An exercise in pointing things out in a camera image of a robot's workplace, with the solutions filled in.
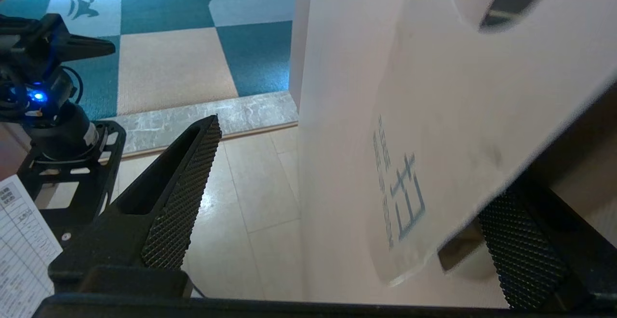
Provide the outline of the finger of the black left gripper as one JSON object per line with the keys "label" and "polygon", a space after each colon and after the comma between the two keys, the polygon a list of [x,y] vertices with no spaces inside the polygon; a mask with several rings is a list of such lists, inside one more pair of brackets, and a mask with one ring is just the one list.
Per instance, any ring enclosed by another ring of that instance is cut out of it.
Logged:
{"label": "finger of the black left gripper", "polygon": [[109,40],[79,35],[67,39],[67,61],[109,56],[115,52],[116,46]]}

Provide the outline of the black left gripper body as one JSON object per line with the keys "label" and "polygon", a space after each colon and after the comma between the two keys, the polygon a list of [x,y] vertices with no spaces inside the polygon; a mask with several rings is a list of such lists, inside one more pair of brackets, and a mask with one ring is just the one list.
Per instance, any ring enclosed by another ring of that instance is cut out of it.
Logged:
{"label": "black left gripper body", "polygon": [[67,28],[59,13],[47,13],[37,20],[28,39],[28,55],[37,76],[50,76],[59,65],[56,46]]}

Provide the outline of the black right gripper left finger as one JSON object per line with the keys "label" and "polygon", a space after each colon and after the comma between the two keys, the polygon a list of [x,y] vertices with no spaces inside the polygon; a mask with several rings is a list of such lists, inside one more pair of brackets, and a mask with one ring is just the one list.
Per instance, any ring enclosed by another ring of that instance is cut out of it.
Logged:
{"label": "black right gripper left finger", "polygon": [[48,269],[55,294],[189,298],[181,270],[222,130],[192,123]]}

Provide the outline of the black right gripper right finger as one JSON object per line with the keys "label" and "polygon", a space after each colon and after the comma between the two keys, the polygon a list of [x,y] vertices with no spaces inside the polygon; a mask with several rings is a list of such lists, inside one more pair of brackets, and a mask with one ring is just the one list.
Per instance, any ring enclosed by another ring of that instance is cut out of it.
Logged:
{"label": "black right gripper right finger", "polygon": [[616,310],[616,248],[549,188],[522,176],[478,221],[511,309]]}

